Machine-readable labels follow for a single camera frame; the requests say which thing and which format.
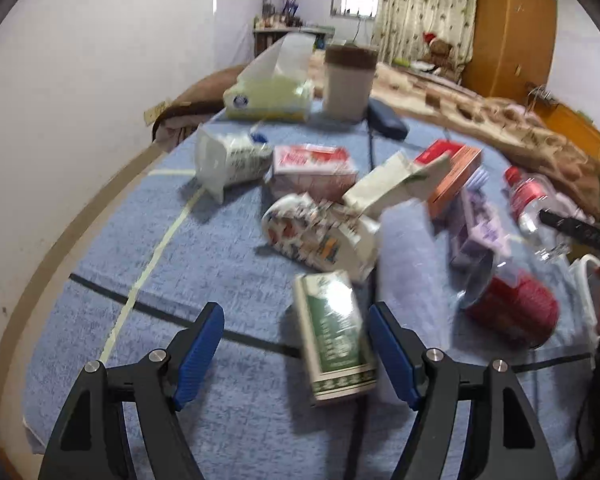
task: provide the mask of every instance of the wooden wardrobe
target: wooden wardrobe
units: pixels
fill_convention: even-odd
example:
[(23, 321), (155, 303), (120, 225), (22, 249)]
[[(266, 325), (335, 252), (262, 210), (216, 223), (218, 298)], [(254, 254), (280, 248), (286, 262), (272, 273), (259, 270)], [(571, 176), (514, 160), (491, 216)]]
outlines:
[(477, 0), (474, 56), (462, 86), (524, 104), (549, 77), (556, 20), (556, 0)]

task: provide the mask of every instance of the plastic bottle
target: plastic bottle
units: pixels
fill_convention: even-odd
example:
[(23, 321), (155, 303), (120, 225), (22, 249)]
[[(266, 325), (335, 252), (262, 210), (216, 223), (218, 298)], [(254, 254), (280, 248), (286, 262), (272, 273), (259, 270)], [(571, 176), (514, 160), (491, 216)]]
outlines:
[(542, 261), (553, 260), (570, 250), (568, 238), (538, 219), (541, 209), (565, 214), (555, 198), (555, 190), (542, 175), (525, 174), (511, 166), (504, 174), (509, 184), (511, 211), (523, 237)]

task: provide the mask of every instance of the cardboard box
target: cardboard box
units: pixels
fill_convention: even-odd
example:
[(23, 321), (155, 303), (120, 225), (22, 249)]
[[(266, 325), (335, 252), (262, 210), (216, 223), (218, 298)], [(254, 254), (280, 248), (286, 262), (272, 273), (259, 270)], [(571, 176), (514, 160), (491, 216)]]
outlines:
[(374, 356), (347, 273), (296, 276), (294, 306), (315, 404), (373, 389)]
[(345, 148), (276, 146), (269, 186), (276, 199), (290, 193), (308, 193), (318, 202), (341, 202), (357, 178), (358, 169)]
[(344, 270), (364, 283), (376, 265), (380, 224), (333, 202), (289, 194), (262, 217), (262, 233), (278, 252), (321, 272)]
[(464, 144), (460, 144), (459, 142), (439, 139), (418, 155), (415, 161), (419, 164), (429, 164), (445, 153), (448, 156), (454, 156), (463, 146)]
[(488, 251), (501, 258), (511, 256), (498, 211), (480, 189), (463, 187), (454, 198), (447, 219), (449, 262), (453, 266), (471, 267)]
[(451, 171), (442, 179), (427, 201), (432, 219), (442, 216), (449, 203), (481, 164), (482, 151), (470, 146), (463, 146), (451, 157)]
[(423, 166), (397, 152), (349, 189), (344, 194), (344, 203), (378, 220), (382, 211), (410, 198), (427, 200), (450, 170), (448, 155)]

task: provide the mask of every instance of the purple package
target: purple package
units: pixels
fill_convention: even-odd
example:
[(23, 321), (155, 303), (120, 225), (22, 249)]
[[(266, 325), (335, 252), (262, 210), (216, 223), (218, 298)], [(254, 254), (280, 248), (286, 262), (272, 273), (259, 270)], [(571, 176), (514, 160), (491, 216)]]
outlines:
[(470, 266), (487, 251), (503, 258), (511, 254), (498, 212), (480, 189), (461, 189), (449, 209), (447, 225), (453, 266)]

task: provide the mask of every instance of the red hat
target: red hat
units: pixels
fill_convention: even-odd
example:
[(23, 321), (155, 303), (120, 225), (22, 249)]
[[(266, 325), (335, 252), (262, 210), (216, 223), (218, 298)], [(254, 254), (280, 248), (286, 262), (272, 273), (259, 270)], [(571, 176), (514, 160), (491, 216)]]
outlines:
[(422, 33), (422, 39), (424, 40), (424, 42), (426, 44), (431, 43), (431, 41), (435, 40), (437, 38), (437, 35), (434, 34), (433, 32), (423, 32)]

